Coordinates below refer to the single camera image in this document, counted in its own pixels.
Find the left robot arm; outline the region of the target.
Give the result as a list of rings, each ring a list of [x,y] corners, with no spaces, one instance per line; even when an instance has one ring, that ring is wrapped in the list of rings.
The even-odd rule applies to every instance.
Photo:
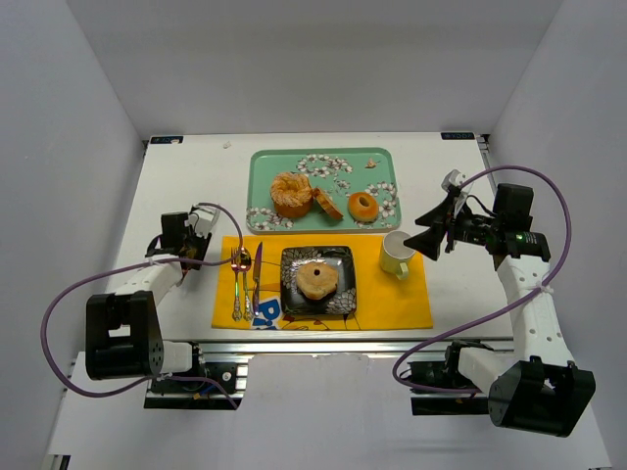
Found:
[[[165,341],[157,306],[198,270],[217,222],[215,210],[196,208],[161,216],[161,233],[149,244],[140,268],[113,293],[86,304],[85,359],[93,380],[188,373],[198,366],[198,347]]]

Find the pale raisin bagel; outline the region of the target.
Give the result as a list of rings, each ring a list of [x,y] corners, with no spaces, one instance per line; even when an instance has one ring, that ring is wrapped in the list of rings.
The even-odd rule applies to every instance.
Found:
[[[339,281],[338,271],[324,262],[308,262],[296,273],[298,289],[307,299],[318,301],[334,293]]]

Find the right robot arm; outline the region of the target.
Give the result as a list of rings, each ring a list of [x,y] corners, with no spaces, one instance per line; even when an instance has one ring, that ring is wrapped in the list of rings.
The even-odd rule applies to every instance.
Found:
[[[569,436],[589,404],[596,381],[579,368],[558,324],[550,274],[550,248],[531,229],[531,188],[499,185],[492,210],[475,214],[457,185],[445,200],[416,220],[425,232],[406,244],[430,259],[457,242],[482,246],[512,307],[514,358],[508,360],[477,340],[455,340],[441,362],[410,364],[409,381],[420,393],[485,396],[494,425],[519,431]]]

